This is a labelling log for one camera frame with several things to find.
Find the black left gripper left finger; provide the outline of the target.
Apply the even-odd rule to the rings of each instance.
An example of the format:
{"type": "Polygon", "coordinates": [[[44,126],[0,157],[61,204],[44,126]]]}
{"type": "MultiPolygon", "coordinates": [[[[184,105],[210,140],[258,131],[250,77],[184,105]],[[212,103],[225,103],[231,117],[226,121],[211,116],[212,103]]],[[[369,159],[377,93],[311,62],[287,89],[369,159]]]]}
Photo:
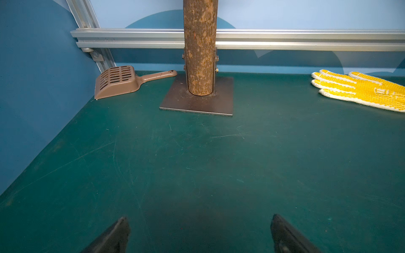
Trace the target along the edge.
{"type": "Polygon", "coordinates": [[[126,217],[121,217],[81,253],[125,253],[131,233],[130,225],[126,217]]]}

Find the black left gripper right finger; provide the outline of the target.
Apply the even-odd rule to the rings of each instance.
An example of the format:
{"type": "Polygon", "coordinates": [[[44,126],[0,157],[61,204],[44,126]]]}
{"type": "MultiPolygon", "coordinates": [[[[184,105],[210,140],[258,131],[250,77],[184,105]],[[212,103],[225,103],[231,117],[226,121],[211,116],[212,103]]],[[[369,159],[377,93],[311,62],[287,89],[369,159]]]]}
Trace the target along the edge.
{"type": "Polygon", "coordinates": [[[322,253],[279,214],[272,218],[271,233],[276,253],[322,253]]]}

